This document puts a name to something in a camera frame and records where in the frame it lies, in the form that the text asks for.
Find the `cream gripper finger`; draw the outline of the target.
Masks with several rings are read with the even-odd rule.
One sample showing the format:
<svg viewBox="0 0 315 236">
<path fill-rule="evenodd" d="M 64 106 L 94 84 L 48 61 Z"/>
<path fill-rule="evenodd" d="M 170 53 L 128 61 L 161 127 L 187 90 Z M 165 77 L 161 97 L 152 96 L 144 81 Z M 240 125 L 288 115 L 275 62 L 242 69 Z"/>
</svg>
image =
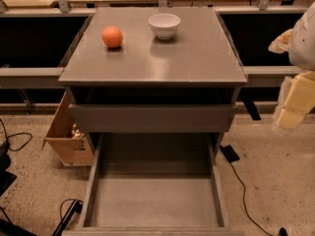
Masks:
<svg viewBox="0 0 315 236">
<path fill-rule="evenodd" d="M 292 29 L 288 29 L 283 32 L 269 45 L 268 50 L 277 54 L 288 52 L 291 33 Z"/>
<path fill-rule="evenodd" d="M 292 131 L 315 107 L 315 72 L 285 77 L 275 110 L 275 128 Z"/>
</svg>

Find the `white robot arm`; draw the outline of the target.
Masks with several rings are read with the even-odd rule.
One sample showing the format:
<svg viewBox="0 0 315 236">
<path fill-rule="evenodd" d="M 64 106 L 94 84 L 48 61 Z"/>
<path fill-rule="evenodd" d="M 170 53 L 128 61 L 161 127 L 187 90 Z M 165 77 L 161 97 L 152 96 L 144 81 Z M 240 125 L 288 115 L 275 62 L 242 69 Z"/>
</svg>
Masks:
<svg viewBox="0 0 315 236">
<path fill-rule="evenodd" d="M 271 52 L 288 53 L 289 62 L 302 70 L 285 77 L 274 113 L 274 131 L 288 134 L 315 107 L 315 2 L 292 29 L 279 35 L 268 47 Z"/>
</svg>

